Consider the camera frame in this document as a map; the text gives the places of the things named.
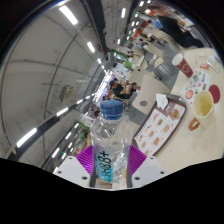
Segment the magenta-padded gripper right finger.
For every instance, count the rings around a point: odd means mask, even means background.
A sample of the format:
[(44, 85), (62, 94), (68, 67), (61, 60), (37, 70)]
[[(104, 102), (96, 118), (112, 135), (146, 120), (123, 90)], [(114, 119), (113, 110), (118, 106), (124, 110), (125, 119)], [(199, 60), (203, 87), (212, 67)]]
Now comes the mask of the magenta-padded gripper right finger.
[(128, 188), (140, 188), (165, 176), (165, 170), (154, 156), (146, 156), (130, 147), (126, 182)]

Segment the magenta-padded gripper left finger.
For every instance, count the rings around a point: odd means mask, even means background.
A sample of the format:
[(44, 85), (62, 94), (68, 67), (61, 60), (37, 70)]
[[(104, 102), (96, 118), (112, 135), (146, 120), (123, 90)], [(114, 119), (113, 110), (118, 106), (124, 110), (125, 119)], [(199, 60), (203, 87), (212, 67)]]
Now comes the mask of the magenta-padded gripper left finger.
[(85, 148), (77, 156), (68, 156), (54, 171), (54, 175), (84, 188), (94, 186), (96, 173), (92, 147)]

